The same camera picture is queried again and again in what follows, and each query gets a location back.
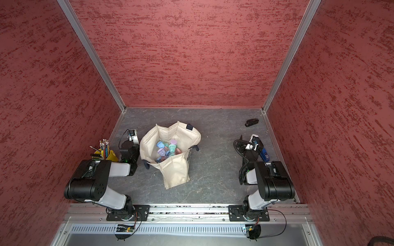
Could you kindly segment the purple hourglass back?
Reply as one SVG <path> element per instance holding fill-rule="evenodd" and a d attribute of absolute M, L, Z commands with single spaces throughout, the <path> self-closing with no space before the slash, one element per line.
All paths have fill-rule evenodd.
<path fill-rule="evenodd" d="M 160 149 L 157 151 L 157 153 L 158 153 L 160 156 L 166 156 L 167 151 L 166 151 L 164 148 L 160 148 Z"/>

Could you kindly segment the purple hourglass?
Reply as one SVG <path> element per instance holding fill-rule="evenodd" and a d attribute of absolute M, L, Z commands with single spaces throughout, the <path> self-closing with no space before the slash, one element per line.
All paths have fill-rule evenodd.
<path fill-rule="evenodd" d="M 160 149 L 157 151 L 157 153 L 158 153 L 160 156 L 166 156 L 167 151 L 166 151 L 164 148 L 160 148 Z"/>
<path fill-rule="evenodd" d="M 176 145 L 178 144 L 178 142 L 177 142 L 177 140 L 175 140 L 175 139 L 171 139 L 171 140 L 170 140 L 170 144 L 176 146 Z"/>

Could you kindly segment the purple hourglass front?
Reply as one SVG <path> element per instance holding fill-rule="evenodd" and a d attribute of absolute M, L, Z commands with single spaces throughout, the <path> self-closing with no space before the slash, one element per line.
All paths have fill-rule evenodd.
<path fill-rule="evenodd" d="M 170 144 L 176 146 L 176 145 L 178 144 L 178 142 L 177 142 L 177 140 L 175 140 L 175 139 L 171 139 L 171 140 L 170 140 Z"/>

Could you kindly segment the cream canvas tote bag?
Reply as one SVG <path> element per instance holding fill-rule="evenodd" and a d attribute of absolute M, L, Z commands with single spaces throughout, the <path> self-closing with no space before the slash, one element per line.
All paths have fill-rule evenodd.
<path fill-rule="evenodd" d="M 189 158 L 192 149 L 199 150 L 201 139 L 201 133 L 190 124 L 156 125 L 140 141 L 140 157 L 162 173 L 168 190 L 190 181 Z"/>

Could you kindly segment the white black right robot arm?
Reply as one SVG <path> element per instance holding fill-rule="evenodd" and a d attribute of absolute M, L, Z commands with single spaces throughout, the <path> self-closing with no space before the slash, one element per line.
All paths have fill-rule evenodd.
<path fill-rule="evenodd" d="M 247 195 L 241 206 L 229 208 L 230 215 L 236 220 L 269 221 L 268 206 L 295 198 L 293 182 L 281 162 L 259 160 L 262 149 L 258 143 L 237 139 L 233 147 L 242 158 L 239 183 L 257 186 L 257 190 Z"/>

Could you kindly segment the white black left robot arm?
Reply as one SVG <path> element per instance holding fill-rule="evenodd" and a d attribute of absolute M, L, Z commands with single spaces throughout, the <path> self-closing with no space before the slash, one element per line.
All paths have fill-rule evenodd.
<path fill-rule="evenodd" d="M 138 213 L 131 197 L 110 188 L 108 180 L 135 174 L 140 154 L 139 141 L 127 140 L 120 145 L 121 160 L 108 144 L 107 140 L 101 140 L 100 148 L 93 157 L 80 162 L 65 187 L 64 197 L 79 203 L 100 205 L 109 215 L 122 221 L 137 221 Z"/>

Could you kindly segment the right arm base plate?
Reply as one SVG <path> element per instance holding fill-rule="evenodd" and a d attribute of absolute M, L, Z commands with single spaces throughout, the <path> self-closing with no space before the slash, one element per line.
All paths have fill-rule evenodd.
<path fill-rule="evenodd" d="M 270 221 L 267 210 L 250 210 L 246 209 L 241 205 L 230 205 L 228 206 L 229 220 L 234 221 L 246 221 L 246 222 L 267 222 Z"/>

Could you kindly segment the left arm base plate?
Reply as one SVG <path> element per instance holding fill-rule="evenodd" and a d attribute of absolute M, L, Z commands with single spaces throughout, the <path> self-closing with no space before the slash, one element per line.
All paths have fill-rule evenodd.
<path fill-rule="evenodd" d="M 107 208 L 107 221 L 146 221 L 149 215 L 150 205 L 133 205 L 131 210 L 114 210 Z"/>

